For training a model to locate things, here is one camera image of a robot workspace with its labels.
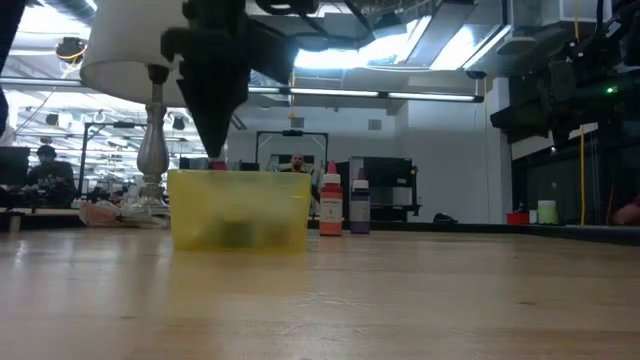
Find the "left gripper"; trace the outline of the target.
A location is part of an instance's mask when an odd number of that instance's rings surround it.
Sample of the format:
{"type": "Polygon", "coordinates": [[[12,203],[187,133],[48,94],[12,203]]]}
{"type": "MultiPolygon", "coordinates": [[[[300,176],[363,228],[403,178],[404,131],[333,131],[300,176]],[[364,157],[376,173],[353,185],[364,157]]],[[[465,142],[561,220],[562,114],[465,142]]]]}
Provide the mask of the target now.
{"type": "Polygon", "coordinates": [[[246,12],[243,0],[187,0],[185,27],[170,27],[160,38],[160,53],[172,62],[181,56],[177,84],[210,158],[227,139],[231,117],[248,98],[249,71],[285,82],[301,46],[293,36],[246,12]],[[237,65],[239,68],[207,67],[237,65]]]}

